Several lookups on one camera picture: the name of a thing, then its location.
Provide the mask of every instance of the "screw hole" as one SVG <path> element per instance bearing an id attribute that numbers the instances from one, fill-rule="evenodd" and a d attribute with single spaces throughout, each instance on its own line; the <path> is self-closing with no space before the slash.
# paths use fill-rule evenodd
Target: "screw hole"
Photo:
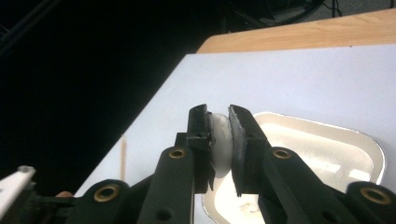
<path id="1" fill-rule="evenodd" d="M 280 159 L 288 159 L 291 157 L 291 154 L 284 149 L 277 149 L 273 152 L 273 154 Z"/>
<path id="2" fill-rule="evenodd" d="M 108 202 L 119 194 L 120 188 L 115 184 L 105 185 L 95 192 L 93 198 L 99 203 Z"/>
<path id="3" fill-rule="evenodd" d="M 375 188 L 361 188 L 361 195 L 373 203 L 390 204 L 391 199 L 387 193 Z"/>
<path id="4" fill-rule="evenodd" d="M 172 218 L 172 213 L 169 210 L 161 210 L 157 213 L 157 219 L 160 221 L 167 221 Z"/>
<path id="5" fill-rule="evenodd" d="M 184 149 L 174 149 L 169 152 L 169 156 L 173 159 L 180 159 L 186 156 L 186 151 Z"/>
<path id="6" fill-rule="evenodd" d="M 332 212 L 323 211 L 322 216 L 330 223 L 343 223 L 341 218 Z"/>

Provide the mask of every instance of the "black cable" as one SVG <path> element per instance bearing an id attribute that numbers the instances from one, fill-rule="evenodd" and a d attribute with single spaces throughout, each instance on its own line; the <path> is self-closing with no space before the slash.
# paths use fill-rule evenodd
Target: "black cable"
<path id="1" fill-rule="evenodd" d="M 328 9 L 330 9 L 330 10 L 335 9 L 335 10 L 337 11 L 339 17 L 342 17 L 342 16 L 343 16 L 343 12 L 340 10 L 340 8 L 338 8 L 338 4 L 337 4 L 337 7 L 336 7 L 336 8 L 328 7 L 328 6 L 327 6 L 326 4 L 324 4 L 324 3 L 323 3 L 323 6 L 325 6 L 326 8 L 328 8 Z"/>

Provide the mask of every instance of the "cable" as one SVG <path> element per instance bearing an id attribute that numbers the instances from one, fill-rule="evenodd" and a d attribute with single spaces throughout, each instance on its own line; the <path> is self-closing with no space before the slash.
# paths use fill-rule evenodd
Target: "cable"
<path id="1" fill-rule="evenodd" d="M 340 10 L 340 8 L 338 7 L 338 0 L 335 0 L 335 3 L 336 3 L 336 8 L 332 8 L 332 7 L 328 7 L 326 4 L 324 4 L 323 3 L 323 6 L 325 6 L 326 8 L 328 8 L 328 9 L 330 9 L 330 10 L 333 10 L 333 9 L 335 9 L 336 11 L 337 11 L 337 13 L 338 13 L 338 16 L 339 17 L 342 17 L 343 16 L 343 12 Z"/>

